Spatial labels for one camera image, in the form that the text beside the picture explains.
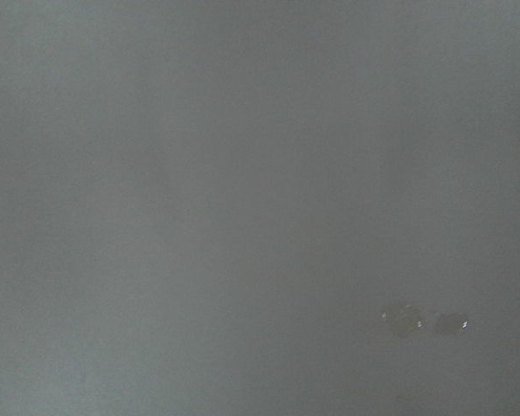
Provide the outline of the water droplets on table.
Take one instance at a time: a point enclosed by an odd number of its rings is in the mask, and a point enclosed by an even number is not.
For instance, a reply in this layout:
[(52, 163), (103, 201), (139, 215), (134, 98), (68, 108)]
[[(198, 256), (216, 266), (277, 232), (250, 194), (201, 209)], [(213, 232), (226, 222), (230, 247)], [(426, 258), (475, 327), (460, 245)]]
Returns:
[(436, 314), (428, 320), (423, 311), (411, 303), (388, 305), (380, 312), (380, 318), (400, 338), (407, 338), (428, 328), (436, 335), (458, 335), (465, 332), (469, 325), (469, 316), (464, 313)]

